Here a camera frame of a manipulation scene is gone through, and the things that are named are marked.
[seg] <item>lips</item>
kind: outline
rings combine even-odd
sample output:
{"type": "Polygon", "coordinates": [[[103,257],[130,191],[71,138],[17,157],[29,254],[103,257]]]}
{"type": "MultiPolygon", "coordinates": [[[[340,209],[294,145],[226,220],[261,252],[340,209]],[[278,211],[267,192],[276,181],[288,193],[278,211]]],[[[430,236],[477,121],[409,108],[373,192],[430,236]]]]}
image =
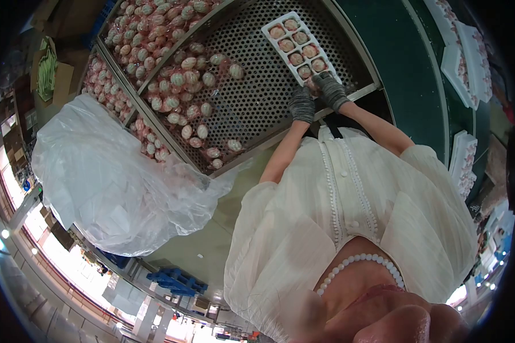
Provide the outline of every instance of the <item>lips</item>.
{"type": "Polygon", "coordinates": [[[381,295],[381,294],[385,293],[385,291],[388,291],[388,292],[401,292],[401,293],[405,292],[404,289],[402,289],[401,287],[398,287],[397,285],[393,285],[393,284],[376,285],[376,286],[373,286],[371,288],[368,288],[368,290],[366,292],[364,292],[364,294],[359,296],[347,308],[349,308],[349,307],[351,307],[353,305],[356,305],[356,304],[358,304],[360,302],[365,302],[366,300],[374,298],[375,296],[381,295]]]}

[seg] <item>blue plastic pallet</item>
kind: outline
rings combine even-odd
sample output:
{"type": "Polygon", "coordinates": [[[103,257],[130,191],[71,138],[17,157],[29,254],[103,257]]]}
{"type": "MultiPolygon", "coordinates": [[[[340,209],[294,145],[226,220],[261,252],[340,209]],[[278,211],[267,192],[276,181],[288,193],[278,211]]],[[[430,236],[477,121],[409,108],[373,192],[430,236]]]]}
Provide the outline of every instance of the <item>blue plastic pallet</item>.
{"type": "Polygon", "coordinates": [[[92,50],[93,43],[95,41],[95,38],[97,36],[97,33],[99,32],[99,29],[103,26],[103,23],[105,22],[105,19],[109,16],[109,13],[111,12],[112,8],[115,6],[117,0],[108,0],[107,3],[105,3],[105,6],[103,7],[103,10],[101,10],[101,13],[97,16],[96,22],[92,26],[92,30],[90,33],[85,33],[82,35],[82,44],[88,48],[88,50],[92,50]]]}
{"type": "Polygon", "coordinates": [[[198,282],[179,268],[165,268],[157,273],[149,273],[147,279],[157,282],[159,286],[169,289],[176,295],[195,296],[196,293],[204,294],[208,289],[207,284],[198,282]]]}

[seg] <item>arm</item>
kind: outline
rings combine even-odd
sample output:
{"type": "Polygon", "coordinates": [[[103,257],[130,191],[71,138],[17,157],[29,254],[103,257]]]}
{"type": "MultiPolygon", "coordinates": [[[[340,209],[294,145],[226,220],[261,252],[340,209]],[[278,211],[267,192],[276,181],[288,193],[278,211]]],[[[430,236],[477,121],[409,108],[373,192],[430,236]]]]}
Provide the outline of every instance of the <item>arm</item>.
{"type": "Polygon", "coordinates": [[[353,102],[343,104],[339,108],[339,113],[357,121],[379,145],[397,156],[400,156],[408,147],[415,145],[412,139],[397,127],[358,107],[353,102]]]}
{"type": "Polygon", "coordinates": [[[315,102],[311,98],[309,88],[301,86],[295,88],[289,103],[289,109],[294,122],[271,156],[269,163],[267,163],[267,167],[261,175],[260,183],[267,181],[281,182],[284,170],[292,163],[305,131],[315,118],[315,102]]]}
{"type": "Polygon", "coordinates": [[[398,128],[349,101],[345,88],[329,72],[313,76],[313,82],[321,89],[322,99],[331,109],[357,121],[379,145],[393,154],[400,156],[408,147],[414,146],[414,142],[398,128]]]}
{"type": "Polygon", "coordinates": [[[292,127],[290,127],[267,163],[259,183],[266,181],[279,183],[281,181],[284,170],[292,163],[295,153],[298,151],[299,143],[308,128],[309,124],[303,121],[296,120],[292,123],[292,127]]]}

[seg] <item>cardboard box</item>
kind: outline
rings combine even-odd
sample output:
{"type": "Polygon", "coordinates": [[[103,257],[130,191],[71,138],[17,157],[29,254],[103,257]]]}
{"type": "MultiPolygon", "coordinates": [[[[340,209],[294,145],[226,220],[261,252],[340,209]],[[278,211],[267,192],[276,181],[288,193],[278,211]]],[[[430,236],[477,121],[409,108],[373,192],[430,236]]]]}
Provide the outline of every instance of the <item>cardboard box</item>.
{"type": "Polygon", "coordinates": [[[55,51],[58,59],[57,69],[55,70],[55,88],[53,96],[50,100],[44,101],[40,96],[35,97],[37,101],[42,102],[42,107],[55,104],[62,107],[69,101],[69,95],[78,91],[80,78],[88,63],[89,50],[65,48],[63,51],[57,51],[52,39],[48,39],[48,48],[36,51],[32,61],[31,69],[31,91],[37,89],[38,83],[38,65],[40,59],[46,55],[48,49],[55,51]]]}
{"type": "Polygon", "coordinates": [[[53,38],[89,33],[106,0],[43,0],[31,26],[53,38]]]}

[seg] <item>perforated metal tray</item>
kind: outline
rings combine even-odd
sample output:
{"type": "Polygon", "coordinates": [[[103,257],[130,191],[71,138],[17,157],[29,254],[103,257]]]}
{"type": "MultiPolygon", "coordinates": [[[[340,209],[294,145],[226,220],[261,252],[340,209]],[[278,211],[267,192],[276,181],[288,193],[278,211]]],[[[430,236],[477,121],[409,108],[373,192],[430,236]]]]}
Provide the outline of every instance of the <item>perforated metal tray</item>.
{"type": "MultiPolygon", "coordinates": [[[[147,102],[138,97],[138,107],[157,127],[178,155],[202,173],[217,177],[264,149],[279,142],[286,134],[292,118],[288,102],[296,80],[273,46],[262,35],[261,27],[292,10],[313,31],[348,91],[356,100],[380,87],[377,73],[362,43],[346,16],[330,0],[240,0],[228,1],[224,10],[202,21],[187,37],[165,56],[163,66],[172,63],[173,53],[193,41],[202,42],[208,49],[224,53],[244,68],[242,81],[224,79],[219,90],[203,90],[192,102],[213,102],[216,106],[206,120],[210,132],[208,146],[217,146],[226,154],[225,165],[217,171],[208,168],[198,149],[187,145],[176,131],[168,131],[161,123],[162,114],[155,113],[147,102]],[[243,153],[229,155],[225,139],[239,139],[243,153]]],[[[139,94],[145,92],[149,77],[139,94]]],[[[315,120],[331,113],[317,101],[315,120]]]]}

